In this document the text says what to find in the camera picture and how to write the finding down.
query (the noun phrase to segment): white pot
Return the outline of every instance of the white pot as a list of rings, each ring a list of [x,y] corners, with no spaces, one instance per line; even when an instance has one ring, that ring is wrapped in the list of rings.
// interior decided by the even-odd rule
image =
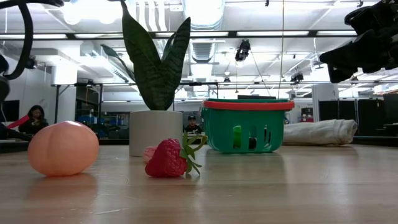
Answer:
[[[182,143],[182,113],[176,111],[137,111],[130,113],[130,156],[142,156],[148,146],[164,139]]]

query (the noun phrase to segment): red basket rim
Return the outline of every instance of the red basket rim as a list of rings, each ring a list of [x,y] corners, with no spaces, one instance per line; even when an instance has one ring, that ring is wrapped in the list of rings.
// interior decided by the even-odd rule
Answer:
[[[203,105],[211,109],[245,111],[288,111],[294,108],[293,101],[286,103],[227,103],[206,100]]]

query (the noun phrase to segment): green basket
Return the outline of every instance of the green basket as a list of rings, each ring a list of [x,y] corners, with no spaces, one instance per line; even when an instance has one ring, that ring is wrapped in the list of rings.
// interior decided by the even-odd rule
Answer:
[[[227,110],[210,108],[206,106],[205,101],[201,117],[204,119],[208,144],[223,153],[263,153],[278,149],[282,145],[284,136],[285,111],[291,110],[294,105],[288,100],[209,99],[207,101],[230,103],[229,105],[249,103],[259,107],[263,107],[264,104],[284,105],[284,109],[281,110],[269,110],[269,108]]]

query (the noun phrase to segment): rolled white cloth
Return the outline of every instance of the rolled white cloth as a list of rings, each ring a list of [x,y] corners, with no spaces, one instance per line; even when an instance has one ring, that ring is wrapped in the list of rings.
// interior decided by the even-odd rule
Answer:
[[[333,119],[316,123],[286,124],[285,145],[335,145],[353,141],[358,125],[354,120]]]

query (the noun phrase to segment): air duct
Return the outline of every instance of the air duct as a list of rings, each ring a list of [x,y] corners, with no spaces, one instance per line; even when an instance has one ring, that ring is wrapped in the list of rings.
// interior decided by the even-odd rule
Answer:
[[[224,16],[225,0],[183,0],[184,17],[191,17],[191,28],[194,31],[220,30]],[[215,43],[195,42],[191,44],[190,66],[195,77],[210,77],[213,65],[208,63],[215,56]]]

